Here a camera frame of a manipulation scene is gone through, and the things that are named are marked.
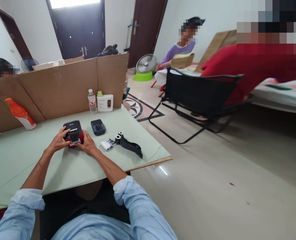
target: dark brown door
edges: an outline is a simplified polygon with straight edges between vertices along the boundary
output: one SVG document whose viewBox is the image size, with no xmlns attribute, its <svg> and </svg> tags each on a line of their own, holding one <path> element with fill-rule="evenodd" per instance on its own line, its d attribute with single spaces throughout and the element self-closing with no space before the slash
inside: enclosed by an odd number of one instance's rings
<svg viewBox="0 0 296 240">
<path fill-rule="evenodd" d="M 0 9 L 0 17 L 4 23 L 4 26 L 6 27 L 10 37 L 12 38 L 12 41 L 14 45 L 17 47 L 19 54 L 22 58 L 31 57 L 31 54 L 29 52 L 29 49 L 27 45 L 25 44 L 23 37 L 19 31 L 19 28 L 17 24 L 15 23 L 14 19 L 9 16 L 7 13 L 2 11 Z"/>
<path fill-rule="evenodd" d="M 96 57 L 105 48 L 104 1 L 52 9 L 51 19 L 63 59 Z"/>
<path fill-rule="evenodd" d="M 142 56 L 154 52 L 167 1 L 135 1 L 128 68 L 135 67 Z"/>
</svg>

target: black folding chair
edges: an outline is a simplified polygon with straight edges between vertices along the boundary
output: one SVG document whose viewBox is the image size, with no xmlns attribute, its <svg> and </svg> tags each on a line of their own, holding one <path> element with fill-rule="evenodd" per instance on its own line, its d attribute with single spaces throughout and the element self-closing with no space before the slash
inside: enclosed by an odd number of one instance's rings
<svg viewBox="0 0 296 240">
<path fill-rule="evenodd" d="M 171 73 L 170 70 L 178 72 L 179 75 Z M 242 77 L 242 74 L 237 76 L 218 75 L 209 77 L 194 77 L 184 74 L 177 69 L 168 68 L 167 83 L 166 88 L 164 89 L 165 96 L 161 99 L 158 106 L 149 116 L 149 122 L 172 141 L 178 144 L 187 143 L 205 129 L 213 133 L 220 133 L 227 127 L 231 121 L 232 115 L 236 113 L 242 105 L 250 103 L 250 101 L 243 101 L 240 104 L 225 105 L 226 100 L 231 95 L 238 81 Z M 174 103 L 175 107 L 166 104 L 165 101 Z M 184 117 L 185 119 L 201 126 L 202 129 L 186 141 L 178 142 L 151 121 L 152 115 L 161 104 L 174 110 L 178 115 Z M 202 115 L 204 118 L 207 118 L 207 120 L 200 120 L 180 111 L 177 108 L 178 105 L 189 111 Z M 217 123 L 220 118 L 226 116 L 229 116 L 229 118 L 219 130 L 215 131 L 210 128 L 210 126 Z"/>
</svg>

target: red shirt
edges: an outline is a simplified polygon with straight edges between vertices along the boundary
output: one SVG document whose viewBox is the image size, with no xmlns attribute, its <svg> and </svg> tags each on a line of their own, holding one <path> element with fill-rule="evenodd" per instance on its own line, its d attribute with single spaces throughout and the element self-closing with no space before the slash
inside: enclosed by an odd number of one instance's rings
<svg viewBox="0 0 296 240">
<path fill-rule="evenodd" d="M 201 67 L 202 76 L 244 74 L 226 104 L 241 102 L 267 78 L 296 80 L 296 44 L 235 44 L 217 51 Z"/>
</svg>

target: white bottle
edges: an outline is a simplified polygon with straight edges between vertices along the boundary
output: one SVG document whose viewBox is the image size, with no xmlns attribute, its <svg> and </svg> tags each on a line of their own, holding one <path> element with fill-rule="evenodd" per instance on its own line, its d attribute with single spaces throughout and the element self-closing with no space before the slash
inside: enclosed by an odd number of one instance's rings
<svg viewBox="0 0 296 240">
<path fill-rule="evenodd" d="M 95 95 L 92 92 L 92 89 L 89 89 L 88 94 L 89 108 L 91 113 L 97 113 L 97 102 L 95 101 Z"/>
<path fill-rule="evenodd" d="M 111 100 L 111 105 L 108 107 L 108 101 Z M 113 110 L 113 95 L 106 94 L 102 95 L 101 91 L 97 94 L 98 111 L 99 112 L 111 112 Z"/>
</svg>

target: shirt cuff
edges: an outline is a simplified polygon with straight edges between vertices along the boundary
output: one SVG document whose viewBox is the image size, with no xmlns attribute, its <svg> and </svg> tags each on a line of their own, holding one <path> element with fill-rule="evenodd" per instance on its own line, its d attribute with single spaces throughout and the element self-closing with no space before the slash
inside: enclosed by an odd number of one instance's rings
<svg viewBox="0 0 296 240">
<path fill-rule="evenodd" d="M 11 201 L 34 210 L 42 211 L 45 207 L 42 190 L 39 189 L 20 189 L 11 198 Z"/>
<path fill-rule="evenodd" d="M 113 186 L 114 198 L 118 205 L 121 206 L 123 204 L 122 195 L 132 188 L 133 183 L 133 177 L 127 176 L 126 178 L 121 179 Z"/>
</svg>

